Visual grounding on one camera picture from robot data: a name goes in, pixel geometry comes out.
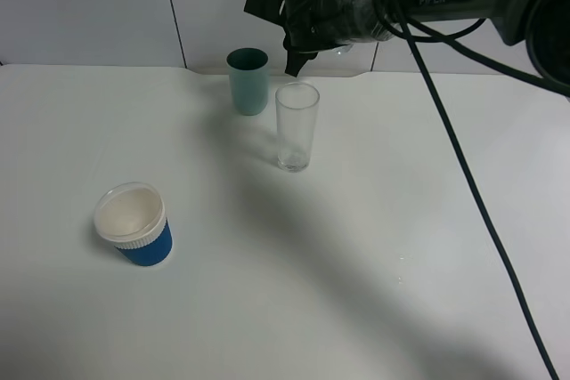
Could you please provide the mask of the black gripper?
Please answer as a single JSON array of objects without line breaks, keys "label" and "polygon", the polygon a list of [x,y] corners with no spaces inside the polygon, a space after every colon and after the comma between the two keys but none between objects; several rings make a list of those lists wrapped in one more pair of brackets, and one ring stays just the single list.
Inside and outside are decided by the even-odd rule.
[{"label": "black gripper", "polygon": [[386,41],[394,36],[386,25],[395,23],[381,0],[283,0],[281,25],[287,52],[284,73],[297,77],[318,53],[303,53],[295,47],[339,47],[356,43]]}]

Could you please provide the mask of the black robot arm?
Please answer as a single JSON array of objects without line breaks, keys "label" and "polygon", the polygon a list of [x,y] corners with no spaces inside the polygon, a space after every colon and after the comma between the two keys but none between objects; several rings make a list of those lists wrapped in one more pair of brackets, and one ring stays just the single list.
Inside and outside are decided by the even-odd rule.
[{"label": "black robot arm", "polygon": [[[403,37],[419,31],[421,43],[446,44],[489,69],[552,92],[569,92],[569,0],[284,0],[284,47],[312,59],[347,44]],[[513,69],[442,34],[434,21],[489,20],[508,46],[524,44],[535,74]]]}]

